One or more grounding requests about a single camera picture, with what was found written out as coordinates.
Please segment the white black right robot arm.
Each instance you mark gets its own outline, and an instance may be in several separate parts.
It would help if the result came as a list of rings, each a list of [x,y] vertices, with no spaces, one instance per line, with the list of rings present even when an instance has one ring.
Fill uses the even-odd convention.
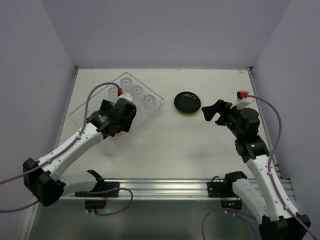
[[[249,108],[249,104],[245,100],[232,104],[220,99],[201,109],[208,122],[219,114],[215,123],[233,133],[235,149],[253,174],[259,191],[251,187],[247,176],[241,171],[227,173],[224,186],[249,208],[258,222],[263,240],[302,240],[311,221],[306,214],[299,213],[284,190],[270,160],[267,145],[258,135],[259,113]]]

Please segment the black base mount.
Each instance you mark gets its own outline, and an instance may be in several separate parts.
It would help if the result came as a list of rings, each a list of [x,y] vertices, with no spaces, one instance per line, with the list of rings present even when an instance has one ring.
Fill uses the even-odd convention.
[[[94,188],[90,191],[76,192],[74,195],[78,198],[102,198],[102,200],[85,200],[84,202],[84,207],[86,210],[94,210],[94,212],[97,213],[97,210],[102,210],[106,207],[108,197],[117,198],[119,196],[119,190],[114,190],[107,193],[96,193],[119,188],[120,183],[117,181],[105,182],[104,178],[94,170],[87,170],[86,172],[95,178],[96,184]]]
[[[242,200],[232,190],[232,183],[239,179],[247,179],[242,171],[226,173],[224,178],[214,176],[206,183],[209,198],[219,198],[222,208],[241,210]]]

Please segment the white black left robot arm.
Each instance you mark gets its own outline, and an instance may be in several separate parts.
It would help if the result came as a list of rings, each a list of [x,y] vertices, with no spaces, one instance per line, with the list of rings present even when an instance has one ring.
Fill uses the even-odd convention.
[[[51,153],[23,165],[23,183],[44,206],[55,203],[64,193],[63,173],[94,145],[121,132],[129,132],[137,107],[133,96],[123,93],[115,103],[103,100],[99,110],[85,115],[82,127]]]

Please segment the aluminium front rail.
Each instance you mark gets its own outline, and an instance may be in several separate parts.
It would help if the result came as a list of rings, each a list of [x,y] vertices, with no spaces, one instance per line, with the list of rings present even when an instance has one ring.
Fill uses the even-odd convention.
[[[62,193],[58,197],[75,195],[76,192],[91,191],[97,181],[90,174],[69,175],[61,178]],[[145,196],[159,199],[160,197],[183,199],[195,197],[198,199],[209,198],[207,182],[209,179],[104,179],[105,182],[119,182],[119,188],[126,188],[135,196]]]

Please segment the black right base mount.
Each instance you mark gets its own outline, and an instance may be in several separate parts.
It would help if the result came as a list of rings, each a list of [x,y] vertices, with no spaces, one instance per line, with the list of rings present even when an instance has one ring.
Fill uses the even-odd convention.
[[[226,173],[224,178],[214,176],[206,183],[209,198],[219,198],[222,208],[241,210],[242,200],[232,190],[232,183],[239,179],[247,179],[242,171]]]

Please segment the green round plate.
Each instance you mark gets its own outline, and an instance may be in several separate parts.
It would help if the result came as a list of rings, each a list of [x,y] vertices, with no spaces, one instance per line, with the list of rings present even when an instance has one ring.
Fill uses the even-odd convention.
[[[196,111],[196,112],[192,112],[192,113],[186,113],[186,112],[181,112],[181,111],[177,111],[180,115],[182,116],[187,116],[187,117],[191,117],[191,116],[196,116],[199,111]]]

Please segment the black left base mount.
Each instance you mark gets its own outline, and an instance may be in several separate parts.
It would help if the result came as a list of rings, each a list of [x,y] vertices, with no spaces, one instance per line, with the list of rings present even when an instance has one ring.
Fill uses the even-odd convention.
[[[95,178],[96,184],[94,188],[90,191],[76,192],[74,195],[78,198],[102,198],[102,200],[85,200],[84,202],[84,207],[86,210],[94,210],[94,212],[97,213],[97,210],[102,210],[106,207],[108,197],[117,198],[119,196],[119,190],[114,190],[107,193],[96,193],[119,188],[120,183],[117,181],[105,182],[104,178],[94,170],[87,170],[86,172]]]

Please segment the black round plate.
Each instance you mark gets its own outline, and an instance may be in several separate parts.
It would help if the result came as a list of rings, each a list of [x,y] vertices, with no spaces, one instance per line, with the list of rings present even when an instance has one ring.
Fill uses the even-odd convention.
[[[183,113],[194,113],[201,108],[201,99],[193,92],[183,91],[178,93],[173,100],[177,111]]]

